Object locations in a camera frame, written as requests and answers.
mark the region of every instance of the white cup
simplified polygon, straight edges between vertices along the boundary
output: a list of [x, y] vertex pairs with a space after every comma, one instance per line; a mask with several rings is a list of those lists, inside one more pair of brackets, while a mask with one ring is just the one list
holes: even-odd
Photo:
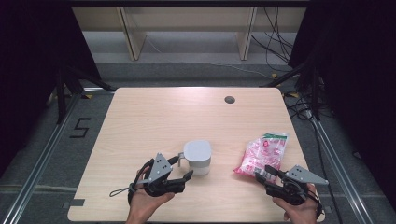
[[186, 159], [189, 162], [190, 170], [194, 171], [193, 175], [207, 175], [209, 173], [212, 147], [208, 141], [190, 141], [184, 145], [183, 152], [180, 152], [178, 156], [178, 166], [180, 166], [181, 159]]

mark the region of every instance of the gray floor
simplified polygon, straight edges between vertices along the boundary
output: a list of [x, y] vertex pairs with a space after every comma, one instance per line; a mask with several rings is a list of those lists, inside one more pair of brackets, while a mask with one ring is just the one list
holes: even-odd
[[[115, 87], [258, 87], [271, 81], [272, 74], [283, 74], [274, 68], [289, 69], [275, 55], [268, 54], [266, 57], [265, 50], [254, 41], [250, 45], [248, 59], [240, 61], [232, 33], [148, 34], [143, 52], [136, 62], [129, 59], [122, 33], [86, 33], [85, 36], [103, 80]], [[255, 36], [262, 43], [268, 41], [264, 34]], [[295, 34], [283, 36], [292, 42]], [[297, 77], [288, 80], [279, 88], [283, 92], [293, 91], [296, 79]], [[82, 83], [85, 87], [94, 87], [91, 83]], [[94, 94], [92, 98], [78, 100], [19, 223], [70, 223], [67, 219], [68, 204], [74, 197], [111, 99], [112, 94]], [[285, 99], [287, 105], [294, 105], [298, 100], [293, 97]], [[394, 210], [364, 162], [352, 155], [354, 148], [337, 119], [329, 109], [323, 108], [321, 113], [323, 115], [320, 124], [331, 140], [373, 223], [395, 223]], [[74, 129], [81, 118], [90, 118], [81, 122], [89, 130], [84, 138], [71, 138], [72, 135], [82, 134], [83, 131]], [[18, 153], [0, 179], [2, 220], [50, 139], [56, 120], [57, 105], [54, 101], [37, 123], [26, 148]], [[324, 176], [311, 123], [297, 117], [293, 117], [292, 122], [309, 169]], [[327, 159], [327, 154], [324, 151], [322, 153], [325, 172], [336, 201], [335, 205], [328, 188], [318, 187], [319, 197], [327, 211], [323, 223], [339, 223], [336, 206], [344, 223], [359, 223], [343, 185]]]

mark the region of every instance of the pink snack package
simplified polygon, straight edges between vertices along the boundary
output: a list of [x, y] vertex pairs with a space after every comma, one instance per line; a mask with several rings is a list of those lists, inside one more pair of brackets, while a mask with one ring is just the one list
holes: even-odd
[[276, 181], [276, 176], [265, 172], [265, 165], [270, 165], [277, 170], [285, 152], [289, 135], [286, 133], [266, 133], [261, 138], [247, 144], [242, 164], [233, 171], [239, 175], [255, 176], [259, 173], [270, 182]]

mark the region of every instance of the hand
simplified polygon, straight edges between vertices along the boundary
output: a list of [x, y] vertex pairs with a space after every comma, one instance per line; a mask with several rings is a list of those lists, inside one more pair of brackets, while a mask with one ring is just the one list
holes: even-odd
[[[316, 192], [313, 185], [308, 184], [308, 189], [312, 192]], [[279, 207], [285, 209], [283, 216], [284, 220], [291, 220], [294, 224], [311, 224], [317, 223], [317, 203], [312, 199], [308, 198], [304, 203], [300, 205], [291, 205], [280, 198], [273, 198], [273, 202]]]
[[[147, 167], [139, 180], [143, 179], [143, 174], [149, 169]], [[175, 197], [175, 193], [165, 193], [159, 197], [149, 196], [143, 188], [143, 185], [136, 185], [137, 191], [134, 193], [134, 197], [131, 200], [131, 208], [129, 210], [128, 219], [126, 224], [143, 224], [154, 214], [155, 210], [159, 208], [163, 203]]]

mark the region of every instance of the wooden table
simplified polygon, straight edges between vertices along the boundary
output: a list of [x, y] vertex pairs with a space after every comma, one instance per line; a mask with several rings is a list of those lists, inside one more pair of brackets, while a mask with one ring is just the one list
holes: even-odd
[[[232, 96], [233, 104], [225, 97]], [[185, 143], [205, 139], [212, 146], [208, 175], [194, 176], [149, 221], [273, 222], [282, 221], [264, 187], [252, 177], [236, 175], [249, 141], [267, 132], [289, 133], [281, 169], [307, 168], [303, 152], [278, 89], [273, 88], [121, 88], [114, 95], [71, 206], [72, 221], [124, 221], [129, 206], [126, 188], [136, 171], [161, 152], [169, 159]], [[188, 163], [174, 166], [169, 179], [182, 177]]]

